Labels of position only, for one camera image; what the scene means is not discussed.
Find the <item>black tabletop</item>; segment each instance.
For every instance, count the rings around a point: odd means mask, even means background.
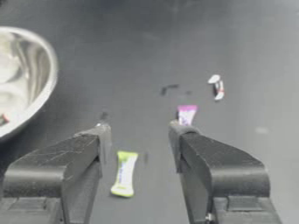
[[[295,0],[5,0],[0,25],[51,42],[60,61],[52,98],[23,132],[0,145],[0,172],[28,151],[95,125],[103,112],[113,151],[91,223],[187,223],[167,125],[197,104],[204,135],[266,164],[275,208],[296,219],[299,2]],[[215,103],[207,80],[220,74]],[[175,85],[161,95],[161,87]],[[116,151],[139,152],[135,197],[109,195]]]

